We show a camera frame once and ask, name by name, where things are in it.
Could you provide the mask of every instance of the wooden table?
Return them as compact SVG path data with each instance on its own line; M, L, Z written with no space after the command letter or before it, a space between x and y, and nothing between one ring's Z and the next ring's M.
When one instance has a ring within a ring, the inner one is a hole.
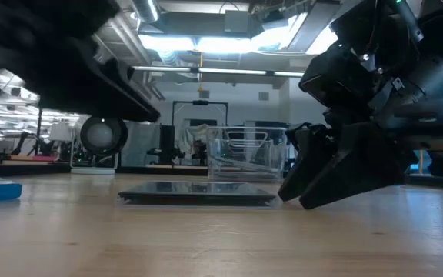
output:
M124 208L116 193L146 179L202 179L13 179L25 187L0 202L0 276L443 276L443 190L392 186L312 211Z

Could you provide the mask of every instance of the clear plastic container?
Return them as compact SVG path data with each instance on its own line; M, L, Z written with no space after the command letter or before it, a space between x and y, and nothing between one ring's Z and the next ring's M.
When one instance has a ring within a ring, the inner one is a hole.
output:
M286 160L284 128L210 127L208 177L220 181L280 182Z

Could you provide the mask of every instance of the transparent bin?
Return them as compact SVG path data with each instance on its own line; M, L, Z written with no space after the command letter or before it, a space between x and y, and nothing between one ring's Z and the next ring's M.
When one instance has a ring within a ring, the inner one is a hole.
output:
M280 182L286 160L284 128L210 127L208 177L219 181Z

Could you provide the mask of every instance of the desk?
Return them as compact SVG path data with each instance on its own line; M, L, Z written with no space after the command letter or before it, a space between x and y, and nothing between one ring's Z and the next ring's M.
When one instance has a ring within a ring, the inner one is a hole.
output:
M312 211L123 208L168 175L36 175L0 202L0 276L443 276L443 190L392 186ZM278 186L265 185L276 191Z

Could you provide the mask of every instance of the table surface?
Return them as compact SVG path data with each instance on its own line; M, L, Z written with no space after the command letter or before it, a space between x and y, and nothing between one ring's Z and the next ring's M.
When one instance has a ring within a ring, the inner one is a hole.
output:
M0 202L0 276L443 276L443 190L392 186L312 211L128 208L153 175L35 175ZM276 191L276 185L264 185Z

